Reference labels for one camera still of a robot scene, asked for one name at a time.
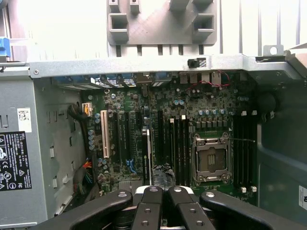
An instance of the capacitor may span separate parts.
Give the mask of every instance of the capacitor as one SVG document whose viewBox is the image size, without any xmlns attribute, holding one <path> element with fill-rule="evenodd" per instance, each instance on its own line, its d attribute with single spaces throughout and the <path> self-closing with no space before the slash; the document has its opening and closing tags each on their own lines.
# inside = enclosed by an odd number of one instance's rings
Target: capacitor
<svg viewBox="0 0 307 230">
<path fill-rule="evenodd" d="M 93 135 L 93 134 L 94 134 L 94 130 L 90 129 L 90 130 L 87 132 L 87 134 L 90 135 L 90 136 Z"/>
<path fill-rule="evenodd" d="M 220 114 L 224 115 L 226 113 L 225 109 L 220 109 Z"/>
</svg>

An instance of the white label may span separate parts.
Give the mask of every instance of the white label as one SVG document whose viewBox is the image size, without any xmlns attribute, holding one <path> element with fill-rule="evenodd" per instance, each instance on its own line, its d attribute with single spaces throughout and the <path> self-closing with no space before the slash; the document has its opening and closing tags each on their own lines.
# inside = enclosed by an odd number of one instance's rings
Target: white label
<svg viewBox="0 0 307 230">
<path fill-rule="evenodd" d="M 302 186 L 299 186 L 298 190 L 298 205 L 307 210 L 307 189 Z"/>
<path fill-rule="evenodd" d="M 31 133 L 31 113 L 30 108 L 17 109 L 19 131 Z"/>
</svg>

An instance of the screw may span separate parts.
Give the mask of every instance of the screw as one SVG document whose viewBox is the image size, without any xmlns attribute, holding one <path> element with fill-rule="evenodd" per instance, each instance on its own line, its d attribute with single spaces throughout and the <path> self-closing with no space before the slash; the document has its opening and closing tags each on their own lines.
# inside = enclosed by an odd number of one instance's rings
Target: screw
<svg viewBox="0 0 307 230">
<path fill-rule="evenodd" d="M 118 196 L 119 196 L 119 197 L 126 197 L 127 194 L 125 194 L 125 192 L 120 192 L 120 193 L 118 194 Z"/>
<path fill-rule="evenodd" d="M 214 197 L 215 195 L 214 195 L 214 193 L 206 192 L 206 196 L 208 196 L 208 197 Z"/>
<path fill-rule="evenodd" d="M 157 192 L 158 189 L 156 189 L 156 188 L 151 188 L 149 191 L 151 191 L 151 192 Z"/>
<path fill-rule="evenodd" d="M 180 187 L 175 187 L 175 188 L 174 188 L 174 191 L 175 191 L 175 192 L 181 192 L 181 190 L 182 190 L 182 189 L 181 189 Z"/>
</svg>

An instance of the green circuit board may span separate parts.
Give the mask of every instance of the green circuit board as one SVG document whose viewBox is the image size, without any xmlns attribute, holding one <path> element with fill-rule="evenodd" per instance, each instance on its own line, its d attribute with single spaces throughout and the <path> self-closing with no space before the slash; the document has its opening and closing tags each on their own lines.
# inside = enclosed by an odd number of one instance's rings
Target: green circuit board
<svg viewBox="0 0 307 230">
<path fill-rule="evenodd" d="M 192 83 L 192 76 L 185 74 L 159 87 L 84 91 L 83 103 L 92 108 L 90 152 L 103 194 L 120 188 L 134 192 L 149 184 L 164 189 L 183 185 L 197 195 L 216 189 L 256 204 L 257 193 L 249 189 L 257 182 L 256 145 L 244 141 L 256 138 L 256 84 L 242 80 L 240 72 L 228 75 L 220 87 Z M 107 157 L 101 111 L 106 114 Z M 215 147 L 197 150 L 199 140 L 204 140 L 203 146 L 215 141 Z M 227 173 L 215 176 L 221 170 Z"/>
</svg>

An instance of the circuit board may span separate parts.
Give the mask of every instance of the circuit board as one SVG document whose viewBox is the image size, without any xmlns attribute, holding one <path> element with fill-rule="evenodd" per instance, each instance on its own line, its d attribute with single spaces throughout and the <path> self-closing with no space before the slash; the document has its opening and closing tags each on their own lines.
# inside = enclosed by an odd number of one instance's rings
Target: circuit board
<svg viewBox="0 0 307 230">
<path fill-rule="evenodd" d="M 83 91 L 100 190 L 182 185 L 256 204 L 256 90 L 246 73 L 230 71 Z"/>
</svg>

